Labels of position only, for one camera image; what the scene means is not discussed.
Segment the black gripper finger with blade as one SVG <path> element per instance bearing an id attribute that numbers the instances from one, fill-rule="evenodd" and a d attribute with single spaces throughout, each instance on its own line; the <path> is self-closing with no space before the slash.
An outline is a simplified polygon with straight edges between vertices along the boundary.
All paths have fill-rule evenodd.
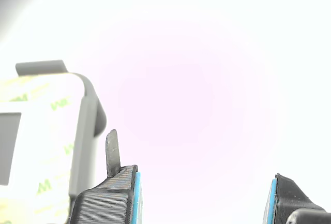
<path id="1" fill-rule="evenodd" d="M 142 184 L 138 166 L 121 166 L 115 129 L 106 137 L 107 178 L 81 192 L 76 198 L 69 223 L 142 224 Z"/>

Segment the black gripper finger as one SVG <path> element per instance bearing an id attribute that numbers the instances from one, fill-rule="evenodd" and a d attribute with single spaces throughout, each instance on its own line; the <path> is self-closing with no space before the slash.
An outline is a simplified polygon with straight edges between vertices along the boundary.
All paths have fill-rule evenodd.
<path id="1" fill-rule="evenodd" d="M 330 213 L 313 203 L 290 178 L 276 174 L 270 185 L 263 224 L 330 224 Z"/>

